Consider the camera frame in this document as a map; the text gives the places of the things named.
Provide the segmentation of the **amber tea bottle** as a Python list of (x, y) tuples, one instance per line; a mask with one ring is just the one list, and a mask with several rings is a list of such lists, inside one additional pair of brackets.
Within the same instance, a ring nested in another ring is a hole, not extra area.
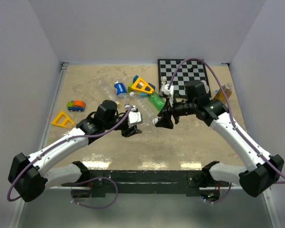
[(227, 100), (224, 95), (226, 95), (227, 99), (230, 98), (232, 94), (232, 83), (227, 83), (222, 86), (222, 89), (219, 89), (214, 99), (220, 100), (223, 104), (227, 103)]

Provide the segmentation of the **white green tea bottle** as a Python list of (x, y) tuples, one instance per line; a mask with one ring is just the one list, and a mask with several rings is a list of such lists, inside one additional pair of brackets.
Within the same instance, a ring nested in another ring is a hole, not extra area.
[(205, 91), (208, 94), (210, 92), (209, 85), (207, 84), (207, 82), (205, 80), (201, 80), (201, 82), (204, 84)]

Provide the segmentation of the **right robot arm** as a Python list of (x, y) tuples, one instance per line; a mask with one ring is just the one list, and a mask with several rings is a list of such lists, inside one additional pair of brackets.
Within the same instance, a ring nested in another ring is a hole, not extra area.
[(201, 81), (186, 82), (185, 90), (187, 99), (178, 102), (174, 98), (173, 86), (161, 86), (160, 94), (166, 98), (166, 102), (154, 125), (172, 129), (181, 116), (194, 114), (221, 135), (244, 164), (241, 167), (213, 161), (202, 168), (199, 185), (212, 187), (218, 181), (225, 181), (239, 185), (248, 195), (257, 197), (275, 184), (281, 175), (283, 158), (280, 155), (272, 156), (259, 146), (235, 123), (230, 111), (220, 100), (210, 99)]

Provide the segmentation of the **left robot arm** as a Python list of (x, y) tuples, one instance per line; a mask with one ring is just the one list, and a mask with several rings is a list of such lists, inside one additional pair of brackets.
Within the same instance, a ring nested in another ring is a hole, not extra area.
[(88, 169), (81, 162), (73, 162), (64, 168), (54, 166), (75, 151), (84, 148), (112, 131), (120, 131), (125, 138), (140, 134), (137, 128), (142, 123), (142, 114), (136, 106), (129, 105), (125, 113), (118, 113), (117, 104), (103, 101), (96, 111), (81, 120), (65, 136), (51, 145), (29, 155), (17, 154), (11, 164), (8, 181), (11, 187), (7, 199), (12, 202), (12, 190), (30, 202), (44, 190), (56, 185), (75, 183), (85, 186), (89, 181)]

